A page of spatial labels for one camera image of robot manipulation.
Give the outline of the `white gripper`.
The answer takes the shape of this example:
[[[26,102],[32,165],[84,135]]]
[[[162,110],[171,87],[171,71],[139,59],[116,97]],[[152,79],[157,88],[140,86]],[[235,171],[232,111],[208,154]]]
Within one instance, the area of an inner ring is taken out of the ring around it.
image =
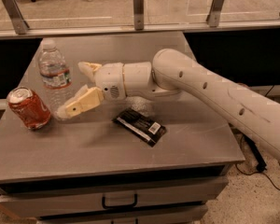
[[[94,109],[106,98],[108,101],[123,100],[126,92],[123,82],[123,64],[79,62],[78,68],[96,86],[82,86],[76,93],[68,92],[58,105],[56,117],[60,120],[71,119],[88,110]]]

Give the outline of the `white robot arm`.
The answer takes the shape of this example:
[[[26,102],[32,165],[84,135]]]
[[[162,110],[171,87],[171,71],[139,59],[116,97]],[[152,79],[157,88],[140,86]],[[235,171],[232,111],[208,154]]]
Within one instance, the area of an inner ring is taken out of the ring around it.
[[[59,118],[75,117],[103,100],[117,101],[128,96],[156,100],[185,91],[280,161],[280,104],[211,72],[175,49],[158,51],[152,62],[81,62],[78,68],[94,86],[81,87],[59,106]]]

